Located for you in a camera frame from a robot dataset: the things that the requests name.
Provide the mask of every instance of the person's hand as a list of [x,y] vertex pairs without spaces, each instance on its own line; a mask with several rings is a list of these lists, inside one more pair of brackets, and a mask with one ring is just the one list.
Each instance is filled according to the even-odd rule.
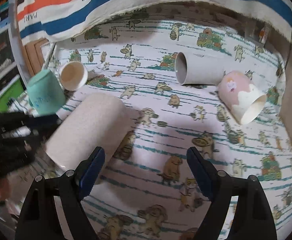
[[0,179],[0,201],[5,201],[11,195],[11,187],[7,178]]

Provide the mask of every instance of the white cup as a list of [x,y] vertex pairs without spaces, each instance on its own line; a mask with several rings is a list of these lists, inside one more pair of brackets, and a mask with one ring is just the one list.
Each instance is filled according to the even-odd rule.
[[218,85],[224,76],[224,59],[207,55],[179,52],[175,73],[180,84]]
[[88,72],[85,65],[79,61],[70,61],[59,68],[59,80],[69,91],[76,91],[85,85]]

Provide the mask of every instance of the flower design on cup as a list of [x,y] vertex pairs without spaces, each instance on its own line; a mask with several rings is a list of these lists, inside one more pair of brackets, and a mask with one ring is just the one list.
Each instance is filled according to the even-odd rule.
[[227,90],[228,90],[228,92],[233,92],[236,87],[237,87],[237,84],[232,78],[227,79]]

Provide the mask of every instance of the blue gripper pad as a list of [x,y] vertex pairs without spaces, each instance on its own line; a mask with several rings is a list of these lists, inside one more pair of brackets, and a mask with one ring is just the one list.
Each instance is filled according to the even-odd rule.
[[191,147],[187,150],[186,158],[188,166],[193,173],[202,194],[205,197],[208,197],[210,201],[213,201],[214,194],[212,180],[209,178],[204,166],[199,161],[199,159],[204,162],[206,160],[204,160],[204,158],[200,155],[196,148],[193,148],[194,147]]
[[95,181],[98,177],[99,172],[101,171],[105,163],[105,151],[103,148],[99,148],[99,151],[95,155],[93,161],[88,166],[87,170],[81,177],[79,181],[79,192],[78,198],[83,199],[88,196],[92,191],[92,188],[95,184]]

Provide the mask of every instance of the mug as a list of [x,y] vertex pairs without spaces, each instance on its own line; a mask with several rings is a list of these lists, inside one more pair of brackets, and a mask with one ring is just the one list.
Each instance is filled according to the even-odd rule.
[[207,55],[179,52],[175,59],[178,82],[184,84],[218,85],[224,76],[224,60]]
[[85,85],[88,71],[79,61],[70,61],[59,68],[59,81],[69,91],[76,91]]
[[29,80],[27,93],[39,115],[55,114],[66,102],[63,89],[49,69],[41,70]]
[[218,85],[218,96],[240,125],[254,120],[266,103],[266,94],[239,71],[224,76]]

